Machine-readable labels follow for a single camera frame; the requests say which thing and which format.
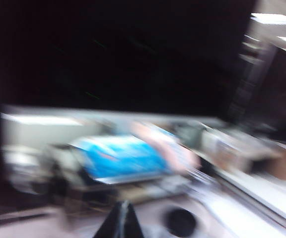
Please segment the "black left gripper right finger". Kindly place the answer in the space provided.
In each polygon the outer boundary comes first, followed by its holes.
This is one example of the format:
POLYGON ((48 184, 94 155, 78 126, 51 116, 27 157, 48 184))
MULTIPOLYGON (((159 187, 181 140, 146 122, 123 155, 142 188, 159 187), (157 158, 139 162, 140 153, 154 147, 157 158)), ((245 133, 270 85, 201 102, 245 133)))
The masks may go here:
POLYGON ((135 209, 128 201, 123 203, 123 237, 144 238, 135 209))

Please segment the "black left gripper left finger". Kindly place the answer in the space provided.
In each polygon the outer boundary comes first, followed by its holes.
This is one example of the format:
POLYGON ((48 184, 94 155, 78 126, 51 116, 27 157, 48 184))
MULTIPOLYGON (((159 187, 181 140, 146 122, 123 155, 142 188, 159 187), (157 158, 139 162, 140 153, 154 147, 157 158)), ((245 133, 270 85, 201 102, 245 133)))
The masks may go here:
POLYGON ((94 238, 125 237, 125 201, 117 202, 96 231, 94 238))

